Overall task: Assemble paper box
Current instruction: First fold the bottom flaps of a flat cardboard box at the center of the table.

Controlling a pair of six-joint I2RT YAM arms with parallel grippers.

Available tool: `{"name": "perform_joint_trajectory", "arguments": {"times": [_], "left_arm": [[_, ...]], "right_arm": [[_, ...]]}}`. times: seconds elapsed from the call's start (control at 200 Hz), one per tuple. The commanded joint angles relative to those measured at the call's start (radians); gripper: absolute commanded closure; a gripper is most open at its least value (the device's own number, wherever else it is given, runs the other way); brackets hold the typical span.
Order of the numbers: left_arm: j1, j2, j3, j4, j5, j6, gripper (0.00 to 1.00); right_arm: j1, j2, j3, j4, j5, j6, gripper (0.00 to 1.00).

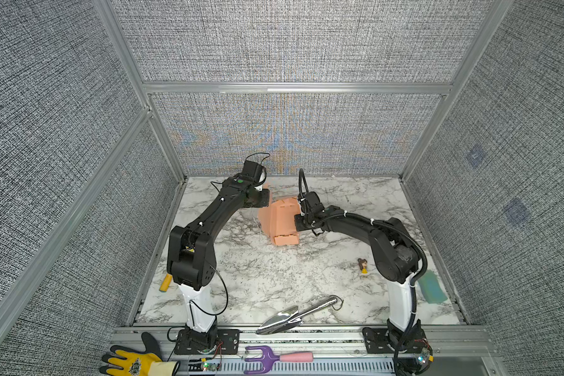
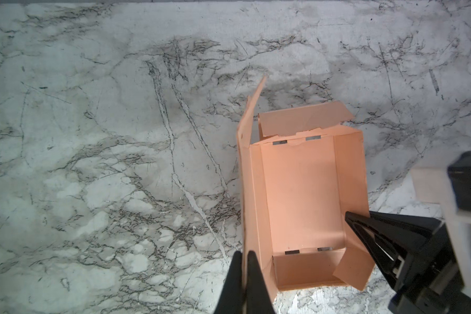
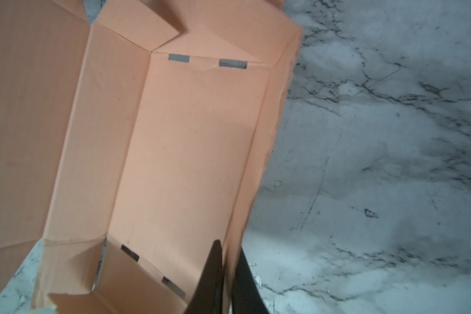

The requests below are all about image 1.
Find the pink paper box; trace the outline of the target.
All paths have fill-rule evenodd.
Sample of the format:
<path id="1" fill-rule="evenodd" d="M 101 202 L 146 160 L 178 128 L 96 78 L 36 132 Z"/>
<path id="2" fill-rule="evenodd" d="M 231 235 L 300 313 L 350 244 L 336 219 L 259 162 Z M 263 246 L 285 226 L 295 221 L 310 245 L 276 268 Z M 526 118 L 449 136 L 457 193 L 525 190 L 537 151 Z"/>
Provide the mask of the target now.
<path id="1" fill-rule="evenodd" d="M 269 200 L 269 205 L 258 210 L 258 220 L 263 233 L 275 246 L 299 244 L 299 232 L 295 216 L 300 215 L 299 202 L 295 197 Z"/>

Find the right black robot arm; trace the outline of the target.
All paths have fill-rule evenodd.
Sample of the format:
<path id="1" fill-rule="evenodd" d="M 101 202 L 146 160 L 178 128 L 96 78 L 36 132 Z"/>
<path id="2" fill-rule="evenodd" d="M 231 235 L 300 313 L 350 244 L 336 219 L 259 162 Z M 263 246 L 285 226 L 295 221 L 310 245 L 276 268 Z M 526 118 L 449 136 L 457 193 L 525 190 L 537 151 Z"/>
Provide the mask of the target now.
<path id="1" fill-rule="evenodd" d="M 389 319 L 387 338 L 397 353 L 407 351 L 417 340 L 417 294 L 415 282 L 428 269 L 421 246 L 396 218 L 368 219 L 331 205 L 324 207 L 317 193 L 298 196 L 300 213 L 295 216 L 297 231 L 342 233 L 368 244 L 377 271 L 387 280 Z"/>

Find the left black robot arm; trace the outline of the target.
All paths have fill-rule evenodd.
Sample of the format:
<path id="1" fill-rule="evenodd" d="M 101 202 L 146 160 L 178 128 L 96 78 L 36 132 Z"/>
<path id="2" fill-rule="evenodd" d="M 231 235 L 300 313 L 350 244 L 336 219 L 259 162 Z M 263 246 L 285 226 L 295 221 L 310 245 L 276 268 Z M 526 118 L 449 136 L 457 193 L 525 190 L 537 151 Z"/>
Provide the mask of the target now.
<path id="1" fill-rule="evenodd" d="M 241 172 L 220 183 L 218 195 L 197 219 L 171 230 L 166 269 L 178 285 L 186 310 L 186 324 L 176 340 L 178 354 L 209 353 L 217 348 L 217 317 L 225 310 L 212 306 L 210 283 L 219 274 L 216 238 L 238 210 L 269 205 L 266 178 L 261 161 L 246 159 Z"/>

